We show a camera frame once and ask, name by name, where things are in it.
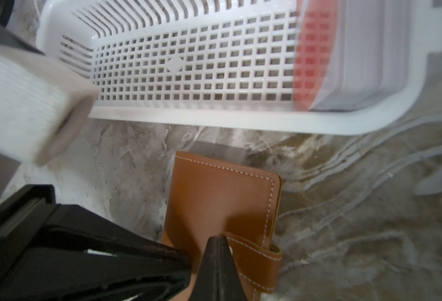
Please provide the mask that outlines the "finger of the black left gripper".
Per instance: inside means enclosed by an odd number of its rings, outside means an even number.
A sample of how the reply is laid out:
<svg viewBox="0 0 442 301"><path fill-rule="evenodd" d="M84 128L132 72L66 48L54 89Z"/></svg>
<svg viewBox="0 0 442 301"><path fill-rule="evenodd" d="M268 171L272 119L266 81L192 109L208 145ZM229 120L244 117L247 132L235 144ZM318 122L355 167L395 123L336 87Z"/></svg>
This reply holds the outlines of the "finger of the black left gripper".
<svg viewBox="0 0 442 301"><path fill-rule="evenodd" d="M188 255L29 184L0 204L0 300L169 300Z"/></svg>

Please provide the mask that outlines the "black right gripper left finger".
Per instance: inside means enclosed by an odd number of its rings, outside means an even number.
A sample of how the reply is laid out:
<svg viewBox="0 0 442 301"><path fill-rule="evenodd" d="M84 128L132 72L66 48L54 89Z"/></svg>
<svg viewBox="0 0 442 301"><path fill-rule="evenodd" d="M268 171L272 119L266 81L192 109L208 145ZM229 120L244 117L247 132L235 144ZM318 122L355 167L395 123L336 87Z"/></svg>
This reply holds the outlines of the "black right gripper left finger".
<svg viewBox="0 0 442 301"><path fill-rule="evenodd" d="M218 273L220 242L220 237L209 238L189 301L220 299Z"/></svg>

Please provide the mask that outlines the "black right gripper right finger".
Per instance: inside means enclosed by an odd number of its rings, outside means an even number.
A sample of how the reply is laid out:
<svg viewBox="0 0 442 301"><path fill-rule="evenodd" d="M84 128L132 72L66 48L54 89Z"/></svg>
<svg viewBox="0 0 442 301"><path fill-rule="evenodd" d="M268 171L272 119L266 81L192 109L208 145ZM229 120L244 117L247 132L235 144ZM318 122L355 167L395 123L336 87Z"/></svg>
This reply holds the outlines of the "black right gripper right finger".
<svg viewBox="0 0 442 301"><path fill-rule="evenodd" d="M219 300L247 300L227 238L219 239Z"/></svg>

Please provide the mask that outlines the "brown leather card holder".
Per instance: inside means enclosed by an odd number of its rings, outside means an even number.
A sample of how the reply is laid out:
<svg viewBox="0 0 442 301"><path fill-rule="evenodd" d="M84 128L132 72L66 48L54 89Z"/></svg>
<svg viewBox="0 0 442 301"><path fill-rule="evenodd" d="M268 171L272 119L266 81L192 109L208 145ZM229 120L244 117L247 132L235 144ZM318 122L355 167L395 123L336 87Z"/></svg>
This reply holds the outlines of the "brown leather card holder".
<svg viewBox="0 0 442 301"><path fill-rule="evenodd" d="M283 254L272 240L281 196L276 173L178 151L161 242L188 253L188 300L210 237L223 235L248 300L276 288Z"/></svg>

